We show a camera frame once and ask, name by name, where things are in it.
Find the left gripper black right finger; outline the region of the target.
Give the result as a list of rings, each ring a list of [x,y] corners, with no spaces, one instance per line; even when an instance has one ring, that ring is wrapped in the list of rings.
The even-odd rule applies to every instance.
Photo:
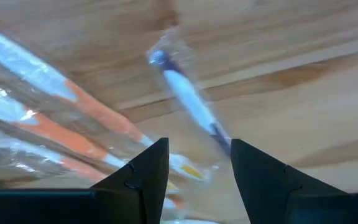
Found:
[[[343,193],[240,139],[231,141],[231,162],[251,223],[284,223],[291,194]]]

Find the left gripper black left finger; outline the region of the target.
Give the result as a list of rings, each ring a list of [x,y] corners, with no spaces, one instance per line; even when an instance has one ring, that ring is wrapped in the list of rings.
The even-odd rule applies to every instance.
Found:
[[[169,141],[161,138],[91,189],[95,223],[159,224],[169,173]]]

